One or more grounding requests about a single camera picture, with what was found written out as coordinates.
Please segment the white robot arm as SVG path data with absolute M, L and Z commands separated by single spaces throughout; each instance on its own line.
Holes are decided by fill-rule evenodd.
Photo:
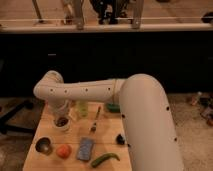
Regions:
M 135 74 L 127 79 L 66 83 L 51 70 L 33 93 L 56 116 L 68 112 L 71 100 L 117 104 L 133 171 L 184 171 L 169 102 L 156 78 Z

